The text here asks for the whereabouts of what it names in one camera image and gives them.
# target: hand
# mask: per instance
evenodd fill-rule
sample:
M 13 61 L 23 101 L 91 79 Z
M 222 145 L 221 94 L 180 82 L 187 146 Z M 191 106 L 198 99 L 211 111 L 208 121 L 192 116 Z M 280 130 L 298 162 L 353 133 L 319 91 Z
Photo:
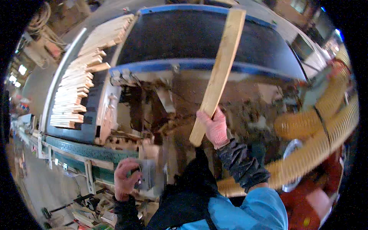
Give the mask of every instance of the hand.
M 129 193 L 133 191 L 134 185 L 142 178 L 142 172 L 136 171 L 130 177 L 127 173 L 138 168 L 139 164 L 134 158 L 121 160 L 114 172 L 115 198 L 118 201 L 128 201 Z
M 206 137 L 212 142 L 215 149 L 230 142 L 226 132 L 226 117 L 219 107 L 216 108 L 213 120 L 203 111 L 197 111 L 197 118 L 206 126 Z

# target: person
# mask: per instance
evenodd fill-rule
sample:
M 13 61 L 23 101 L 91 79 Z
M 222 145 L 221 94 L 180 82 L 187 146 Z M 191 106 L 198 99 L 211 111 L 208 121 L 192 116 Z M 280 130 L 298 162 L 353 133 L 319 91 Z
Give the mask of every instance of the person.
M 213 120 L 198 111 L 197 118 L 206 127 L 206 136 L 212 142 L 224 168 L 247 192 L 242 205 L 235 207 L 228 198 L 218 193 L 216 180 L 208 168 L 208 159 L 201 148 L 196 148 L 196 157 L 181 176 L 176 176 L 173 185 L 167 185 L 160 196 L 159 208 L 147 226 L 137 218 L 135 199 L 129 195 L 142 177 L 136 171 L 134 159 L 122 160 L 114 173 L 114 211 L 118 216 L 117 230 L 215 230 L 215 229 L 287 229 L 287 213 L 284 204 L 274 189 L 269 188 L 270 174 L 253 156 L 245 144 L 227 138 L 226 117 L 219 108 Z

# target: blue shirt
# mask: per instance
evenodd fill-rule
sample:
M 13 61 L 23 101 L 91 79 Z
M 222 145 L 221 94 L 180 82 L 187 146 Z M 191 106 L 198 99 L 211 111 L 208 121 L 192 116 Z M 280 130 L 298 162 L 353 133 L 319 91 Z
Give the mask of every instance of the blue shirt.
M 240 207 L 226 197 L 210 199 L 208 210 L 218 230 L 287 230 L 287 213 L 277 192 L 256 188 L 248 193 Z M 177 230 L 208 230 L 206 220 L 183 224 Z

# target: black sleeve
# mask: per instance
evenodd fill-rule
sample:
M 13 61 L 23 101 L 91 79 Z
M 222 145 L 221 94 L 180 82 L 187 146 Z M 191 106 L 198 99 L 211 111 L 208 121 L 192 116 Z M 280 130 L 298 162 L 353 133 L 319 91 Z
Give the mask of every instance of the black sleeve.
M 239 144 L 235 139 L 217 150 L 224 168 L 234 177 L 235 182 L 239 183 L 245 192 L 256 184 L 267 182 L 270 177 L 269 172 L 258 163 L 245 144 Z
M 122 202 L 115 200 L 114 213 L 117 215 L 116 230 L 142 230 L 135 207 L 135 198 L 129 195 L 129 200 Z

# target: ceiling light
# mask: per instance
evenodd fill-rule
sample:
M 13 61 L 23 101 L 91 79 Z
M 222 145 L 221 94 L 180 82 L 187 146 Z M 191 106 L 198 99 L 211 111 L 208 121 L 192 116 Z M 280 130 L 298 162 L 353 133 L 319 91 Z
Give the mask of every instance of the ceiling light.
M 12 75 L 9 77 L 9 81 L 12 81 L 13 83 L 15 83 L 17 81 L 17 78 Z
M 27 68 L 26 68 L 26 67 L 24 67 L 24 65 L 19 66 L 19 72 L 20 72 L 22 75 L 24 75 L 26 71 L 27 71 Z

